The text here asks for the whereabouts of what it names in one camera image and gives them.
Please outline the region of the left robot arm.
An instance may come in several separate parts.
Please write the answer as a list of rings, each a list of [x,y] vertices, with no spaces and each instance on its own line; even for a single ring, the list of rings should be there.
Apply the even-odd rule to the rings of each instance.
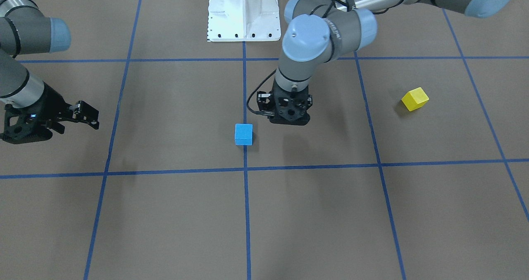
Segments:
[[[304,126],[312,106],[309,83],[317,66],[370,45],[377,36],[376,15],[399,5],[423,3],[464,14],[488,18],[510,0],[289,0],[284,18],[288,24],[282,52],[269,92],[255,89],[258,109],[271,123]]]

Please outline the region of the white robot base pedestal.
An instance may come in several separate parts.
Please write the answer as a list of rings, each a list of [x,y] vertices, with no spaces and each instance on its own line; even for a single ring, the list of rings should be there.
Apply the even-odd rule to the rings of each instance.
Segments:
[[[278,0],[209,0],[208,3],[207,41],[280,40]]]

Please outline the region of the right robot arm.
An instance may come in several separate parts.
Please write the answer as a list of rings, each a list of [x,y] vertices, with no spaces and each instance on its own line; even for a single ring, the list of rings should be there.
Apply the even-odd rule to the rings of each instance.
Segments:
[[[51,86],[16,58],[63,52],[71,45],[68,25],[46,17],[34,0],[0,0],[0,100],[5,105],[2,141],[32,143],[63,134],[64,121],[97,130],[99,112],[85,101],[66,103]]]

